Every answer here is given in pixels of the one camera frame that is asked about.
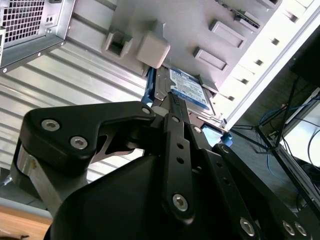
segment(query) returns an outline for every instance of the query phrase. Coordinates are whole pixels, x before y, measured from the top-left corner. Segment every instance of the blue cable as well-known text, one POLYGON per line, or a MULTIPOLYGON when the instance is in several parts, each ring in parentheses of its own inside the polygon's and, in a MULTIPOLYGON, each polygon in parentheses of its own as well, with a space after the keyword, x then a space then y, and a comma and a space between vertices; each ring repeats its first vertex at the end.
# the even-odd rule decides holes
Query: blue cable
POLYGON ((283 180, 281 177, 279 177, 278 175, 276 175, 270 168, 270 158, 267 155, 266 156, 266 165, 268 167, 269 172, 275 176, 277 179, 279 179, 284 185, 286 185, 287 187, 289 187, 292 191, 294 191, 295 193, 299 194, 298 190, 295 189, 294 187, 292 187, 288 182, 286 182, 285 180, 283 180))
MULTIPOLYGON (((312 103, 312 101, 319 101, 319 100, 320 100, 320 98, 314 98, 314 99, 312 99, 310 102, 308 102, 308 103, 306 103, 306 104, 289 108, 289 111, 293 111, 293 110, 296 110, 296 109, 298 109, 298 108, 308 106, 308 105, 310 105, 310 104, 312 103)), ((274 110, 271 110, 271 111, 266 112, 266 113, 262 116, 259 124, 261 124, 267 116, 269 116, 270 114, 275 113, 275 112, 277 112, 277 111, 279 111, 279 110, 280 110, 280 109, 274 109, 274 110)))

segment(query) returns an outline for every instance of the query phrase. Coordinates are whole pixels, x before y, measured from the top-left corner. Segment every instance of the hard drive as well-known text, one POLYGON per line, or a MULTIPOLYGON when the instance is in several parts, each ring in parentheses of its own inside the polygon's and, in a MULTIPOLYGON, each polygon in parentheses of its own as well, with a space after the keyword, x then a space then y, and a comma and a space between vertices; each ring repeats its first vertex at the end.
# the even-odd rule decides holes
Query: hard drive
POLYGON ((193 124, 202 127, 203 124, 200 123, 203 121, 209 126, 226 131, 225 120, 213 107, 213 93, 201 87, 200 81, 194 76, 173 67, 161 66, 156 71, 154 97, 163 101, 170 92, 185 100, 193 124))

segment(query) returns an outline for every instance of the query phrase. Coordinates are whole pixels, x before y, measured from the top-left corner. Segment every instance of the corrugated metal surface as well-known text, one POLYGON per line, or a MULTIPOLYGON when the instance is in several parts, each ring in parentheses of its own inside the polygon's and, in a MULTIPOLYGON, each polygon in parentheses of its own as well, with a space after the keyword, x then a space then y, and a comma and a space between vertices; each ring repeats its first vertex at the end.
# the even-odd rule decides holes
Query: corrugated metal surface
MULTIPOLYGON (((115 1, 95 0, 90 11, 79 0, 66 44, 48 55, 0 77, 0 167, 9 169, 24 115, 35 108, 140 101, 146 81, 106 61, 94 42, 94 36, 85 32, 96 44, 84 46, 77 40, 77 25, 104 35, 108 30, 115 1)), ((115 156, 89 167, 88 180, 95 179, 139 157, 140 150, 128 156, 115 156)))

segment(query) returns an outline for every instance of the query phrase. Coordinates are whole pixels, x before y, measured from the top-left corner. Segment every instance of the screw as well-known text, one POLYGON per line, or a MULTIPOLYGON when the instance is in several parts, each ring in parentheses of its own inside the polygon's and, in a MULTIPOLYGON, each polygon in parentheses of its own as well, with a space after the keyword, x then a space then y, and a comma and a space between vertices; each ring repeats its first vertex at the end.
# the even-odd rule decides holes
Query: screw
POLYGON ((222 151, 224 151, 226 154, 229 153, 228 149, 225 146, 221 146, 222 151))
POLYGON ((246 232, 246 234, 248 234, 250 237, 253 237, 253 236, 255 235, 255 229, 254 229, 254 227, 251 225, 251 223, 250 223, 247 219, 241 217, 241 219, 240 219, 240 225, 241 225, 241 228, 242 228, 242 229, 246 232))
POLYGON ((44 130, 54 132, 60 128, 60 125, 57 121, 52 119, 46 119, 41 122, 41 126, 44 130))
POLYGON ((184 196, 180 194, 173 195, 173 205, 181 212, 185 212, 188 209, 188 202, 184 196))
POLYGON ((173 116, 172 119, 173 119, 173 121, 175 121, 175 122, 177 122, 177 123, 180 122, 179 118, 177 118, 177 117, 175 117, 175 116, 173 116))
POLYGON ((150 114, 151 111, 148 108, 143 107, 142 108, 142 112, 146 113, 146 114, 150 114))
POLYGON ((74 136, 70 140, 70 144, 72 147, 82 150, 88 146, 87 140, 85 140, 82 136, 74 136))
POLYGON ((289 223, 287 223, 286 221, 282 221, 282 225, 284 227, 284 229, 291 235, 294 236, 295 235, 295 231, 292 228, 292 226, 290 226, 289 223))
POLYGON ((198 128, 197 126, 194 126, 194 127, 193 127, 193 129, 194 129, 198 134, 200 134, 200 133, 201 133, 201 129, 200 129, 200 128, 198 128))
POLYGON ((306 230, 299 223, 295 222, 294 225, 303 236, 307 236, 306 230))

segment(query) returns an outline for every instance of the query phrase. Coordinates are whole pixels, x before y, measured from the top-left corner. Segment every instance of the blue hard drive label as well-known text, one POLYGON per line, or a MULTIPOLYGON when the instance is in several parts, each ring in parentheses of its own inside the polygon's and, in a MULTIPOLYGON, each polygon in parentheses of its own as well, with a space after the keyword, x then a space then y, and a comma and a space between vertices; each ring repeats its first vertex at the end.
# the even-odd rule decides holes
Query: blue hard drive label
POLYGON ((171 91, 174 94, 203 109, 210 110, 204 91, 193 76, 177 69, 170 69, 169 71, 170 79, 175 83, 175 86, 171 86, 171 91))

